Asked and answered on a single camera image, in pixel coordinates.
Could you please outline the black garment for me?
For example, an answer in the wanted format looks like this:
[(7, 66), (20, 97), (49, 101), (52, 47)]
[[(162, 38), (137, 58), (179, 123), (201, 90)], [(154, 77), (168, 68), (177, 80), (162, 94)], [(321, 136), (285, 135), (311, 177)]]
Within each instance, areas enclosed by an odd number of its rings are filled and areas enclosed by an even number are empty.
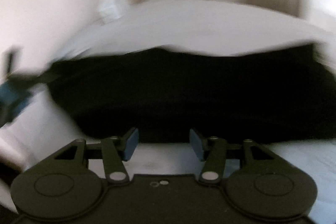
[(132, 128), (148, 142), (202, 138), (261, 144), (335, 137), (335, 77), (313, 43), (240, 56), (152, 48), (58, 61), (52, 99), (86, 136)]

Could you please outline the white electric kettle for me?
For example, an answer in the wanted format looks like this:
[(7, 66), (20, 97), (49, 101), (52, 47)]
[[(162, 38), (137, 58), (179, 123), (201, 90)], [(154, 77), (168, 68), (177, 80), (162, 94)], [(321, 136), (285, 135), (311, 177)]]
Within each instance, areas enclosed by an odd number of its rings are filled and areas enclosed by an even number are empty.
[(129, 7), (128, 0), (99, 0), (97, 10), (101, 21), (108, 24), (122, 18)]

